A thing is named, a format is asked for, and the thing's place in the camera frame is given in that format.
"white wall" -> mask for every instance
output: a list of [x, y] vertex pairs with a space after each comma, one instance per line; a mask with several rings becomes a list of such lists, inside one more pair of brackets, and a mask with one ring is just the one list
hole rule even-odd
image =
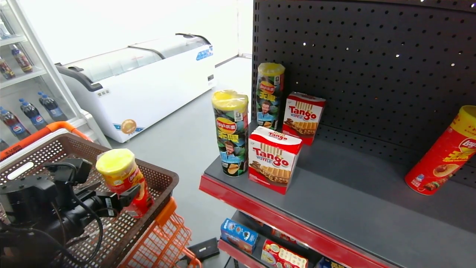
[[217, 63], [238, 53], [237, 0], [18, 0], [53, 62], [66, 64], [167, 34], [213, 45]]
[[253, 0], [238, 0], [238, 51], [253, 53]]

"potato chips can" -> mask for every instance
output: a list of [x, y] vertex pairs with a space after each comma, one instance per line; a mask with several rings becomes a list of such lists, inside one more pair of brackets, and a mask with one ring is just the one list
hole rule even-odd
[[256, 85], [256, 111], [258, 125], [276, 130], [279, 106], [284, 89], [284, 66], [279, 63], [262, 63], [258, 66]]
[[405, 176], [414, 191], [430, 196], [476, 154], [476, 106], [461, 107], [450, 126]]
[[145, 215], [154, 204], [144, 175], [136, 164], [134, 153], [129, 149], [112, 149], [98, 156], [96, 169], [104, 178], [111, 192], [121, 194], [140, 184], [140, 191], [132, 203], [124, 209], [134, 218]]
[[248, 96], [217, 91], [212, 106], [223, 172], [238, 177], [248, 169]]

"plastic bottle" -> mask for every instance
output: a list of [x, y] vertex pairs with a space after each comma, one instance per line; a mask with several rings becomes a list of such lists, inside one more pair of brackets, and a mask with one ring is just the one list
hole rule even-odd
[[17, 45], [10, 45], [10, 49], [11, 49], [11, 54], [18, 62], [18, 65], [21, 67], [21, 70], [24, 73], [32, 72], [33, 66], [28, 61], [27, 56], [25, 56], [25, 53], [19, 50]]
[[0, 19], [0, 39], [7, 39], [10, 37], [11, 37], [11, 33], [8, 32], [7, 27], [5, 27], [5, 24]]
[[0, 151], [6, 150], [10, 145], [6, 143], [4, 140], [0, 139]]
[[13, 135], [15, 135], [19, 140], [30, 136], [30, 132], [20, 122], [16, 115], [10, 111], [4, 110], [2, 107], [0, 107], [0, 110], [0, 119], [8, 128], [10, 128], [10, 131], [13, 133]]
[[51, 118], [54, 121], [67, 121], [68, 118], [63, 113], [63, 111], [58, 106], [58, 103], [53, 100], [52, 98], [48, 97], [48, 95], [43, 94], [42, 92], [38, 92], [38, 95], [41, 93], [41, 98], [38, 99], [41, 105], [45, 107], [48, 114], [50, 114]]
[[20, 109], [31, 120], [31, 123], [36, 127], [36, 129], [40, 130], [48, 125], [35, 106], [26, 102], [24, 99], [19, 99], [19, 101], [21, 102]]
[[5, 79], [9, 80], [15, 78], [15, 73], [11, 70], [10, 66], [8, 66], [7, 62], [0, 57], [0, 72], [5, 77]]

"white chest freezer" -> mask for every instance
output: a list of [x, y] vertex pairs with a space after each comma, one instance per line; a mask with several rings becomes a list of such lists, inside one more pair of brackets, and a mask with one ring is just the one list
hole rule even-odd
[[177, 34], [57, 64], [81, 108], [104, 134], [125, 142], [216, 85], [213, 48]]

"blue snack box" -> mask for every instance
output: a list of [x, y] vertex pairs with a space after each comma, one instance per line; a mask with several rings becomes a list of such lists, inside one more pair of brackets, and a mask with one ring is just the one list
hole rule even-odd
[[323, 257], [317, 264], [316, 268], [347, 268], [347, 267], [327, 257]]
[[255, 250], [257, 238], [258, 234], [255, 231], [229, 218], [221, 225], [221, 239], [228, 241], [249, 254], [252, 254]]

